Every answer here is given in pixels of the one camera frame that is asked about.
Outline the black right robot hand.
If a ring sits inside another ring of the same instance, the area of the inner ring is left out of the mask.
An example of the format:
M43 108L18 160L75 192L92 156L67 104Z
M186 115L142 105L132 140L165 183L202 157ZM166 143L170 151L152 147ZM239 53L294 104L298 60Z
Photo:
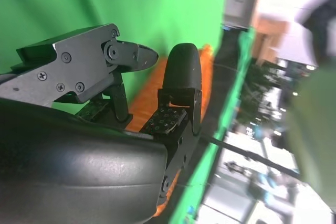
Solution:
M1 75L1 223L145 223L167 200L200 137L199 53L173 47L134 132L122 74L159 56L119 35L106 24L46 39Z

